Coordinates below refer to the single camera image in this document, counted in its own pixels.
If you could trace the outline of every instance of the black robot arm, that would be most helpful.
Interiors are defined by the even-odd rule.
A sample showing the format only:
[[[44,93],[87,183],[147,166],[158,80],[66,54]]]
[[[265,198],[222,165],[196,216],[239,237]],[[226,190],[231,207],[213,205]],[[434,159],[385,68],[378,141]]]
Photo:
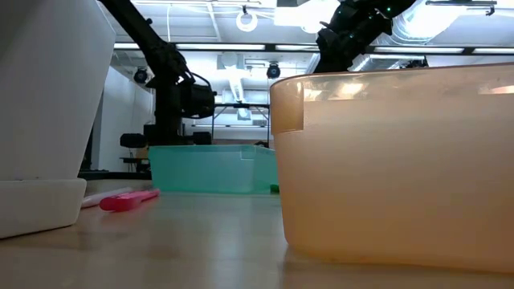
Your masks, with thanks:
[[[179,145],[182,117],[203,118],[214,114],[210,84],[201,77],[206,86],[194,83],[186,59],[175,44],[164,41],[130,0],[99,1],[137,43],[155,75],[146,84],[156,92],[155,125],[146,133],[149,144]]]
[[[320,62],[314,73],[347,71],[380,34],[392,34],[393,18],[416,0],[345,0],[317,39]]]

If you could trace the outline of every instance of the wooden table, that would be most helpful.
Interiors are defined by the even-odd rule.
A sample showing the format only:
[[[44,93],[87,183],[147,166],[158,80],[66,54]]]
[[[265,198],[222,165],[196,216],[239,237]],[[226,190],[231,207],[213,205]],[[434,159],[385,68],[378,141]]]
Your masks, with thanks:
[[[288,249],[279,199],[165,194],[0,241],[0,288],[514,288],[514,275],[321,263]]]

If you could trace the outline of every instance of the teal plastic bin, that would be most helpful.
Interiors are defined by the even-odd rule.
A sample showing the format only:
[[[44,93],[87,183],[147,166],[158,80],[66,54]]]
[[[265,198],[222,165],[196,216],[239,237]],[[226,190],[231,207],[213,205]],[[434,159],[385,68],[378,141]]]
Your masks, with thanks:
[[[151,147],[153,186],[163,192],[270,193],[275,151],[254,145]]]

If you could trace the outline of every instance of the security camera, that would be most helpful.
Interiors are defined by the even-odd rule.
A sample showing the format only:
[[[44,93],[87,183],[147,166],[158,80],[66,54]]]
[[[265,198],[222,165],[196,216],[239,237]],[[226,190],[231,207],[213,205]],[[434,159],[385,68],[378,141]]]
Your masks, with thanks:
[[[267,69],[266,75],[268,79],[277,79],[280,77],[280,68],[278,63],[270,63],[270,67]]]
[[[145,84],[148,79],[148,72],[145,67],[137,68],[136,73],[134,74],[134,81],[139,84]]]

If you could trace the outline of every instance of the pink marker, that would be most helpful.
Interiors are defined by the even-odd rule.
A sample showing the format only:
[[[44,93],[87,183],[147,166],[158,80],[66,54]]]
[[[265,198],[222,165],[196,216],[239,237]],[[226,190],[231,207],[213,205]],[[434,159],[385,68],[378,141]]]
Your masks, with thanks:
[[[123,193],[117,196],[106,197],[100,201],[100,208],[106,211],[124,212],[136,209],[143,201],[159,195],[159,189]]]

